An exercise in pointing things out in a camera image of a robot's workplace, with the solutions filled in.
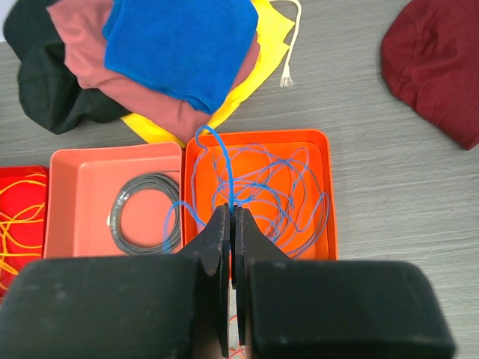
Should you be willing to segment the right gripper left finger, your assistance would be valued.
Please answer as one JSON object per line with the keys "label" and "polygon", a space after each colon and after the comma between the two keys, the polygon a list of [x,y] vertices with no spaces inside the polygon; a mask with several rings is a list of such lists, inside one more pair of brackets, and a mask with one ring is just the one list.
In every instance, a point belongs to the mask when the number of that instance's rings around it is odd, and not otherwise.
{"label": "right gripper left finger", "polygon": [[3,358],[228,355],[229,209],[175,254],[39,260],[1,305]]}

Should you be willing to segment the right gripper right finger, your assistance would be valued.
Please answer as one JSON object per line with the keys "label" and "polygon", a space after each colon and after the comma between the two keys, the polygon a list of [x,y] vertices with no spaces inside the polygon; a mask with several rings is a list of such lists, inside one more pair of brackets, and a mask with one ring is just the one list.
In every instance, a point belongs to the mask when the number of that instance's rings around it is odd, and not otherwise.
{"label": "right gripper right finger", "polygon": [[452,358],[456,344],[419,267],[293,260],[252,214],[231,218],[239,343],[249,358]]}

